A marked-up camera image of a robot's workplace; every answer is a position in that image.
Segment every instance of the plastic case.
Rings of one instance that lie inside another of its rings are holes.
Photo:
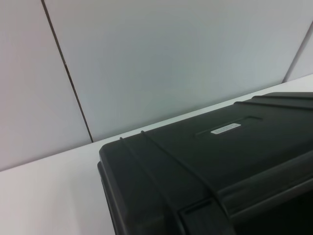
[[[257,234],[313,189],[312,150],[313,93],[271,93],[108,143],[98,169],[117,235]]]

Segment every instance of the white table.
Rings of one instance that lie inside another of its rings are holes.
[[[101,146],[271,92],[313,92],[313,75],[0,172],[0,234],[114,235],[97,170]]]

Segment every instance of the white surface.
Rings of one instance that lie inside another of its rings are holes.
[[[313,92],[313,75],[120,136],[128,137],[271,92]],[[101,146],[120,136],[0,172],[0,234],[114,235],[97,163]]]
[[[45,0],[98,141],[279,84],[312,0]]]
[[[241,126],[241,125],[237,124],[237,123],[232,123],[232,124],[229,124],[227,126],[223,126],[223,127],[219,128],[219,129],[216,129],[214,131],[211,131],[211,133],[213,133],[215,135],[218,135],[220,133],[223,133],[225,131],[229,131],[229,130],[234,129],[234,128],[239,127],[239,126]]]
[[[0,1],[0,110],[0,170],[90,143],[39,0]]]
[[[307,76],[313,73],[313,26],[310,30],[308,42],[303,49],[297,63],[290,73],[288,81]]]

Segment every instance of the white wall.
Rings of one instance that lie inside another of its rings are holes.
[[[286,78],[291,81],[313,73],[313,23],[308,31],[303,47]]]
[[[46,0],[95,140],[282,82],[311,0]]]
[[[90,143],[39,0],[0,1],[0,170]]]

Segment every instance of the white label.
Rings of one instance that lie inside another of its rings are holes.
[[[225,131],[229,131],[231,129],[234,129],[234,128],[238,127],[238,126],[241,126],[241,125],[237,124],[237,123],[232,123],[232,124],[229,124],[227,126],[223,126],[223,127],[219,128],[219,129],[216,129],[214,131],[211,131],[211,133],[217,135],[217,134],[223,133]]]

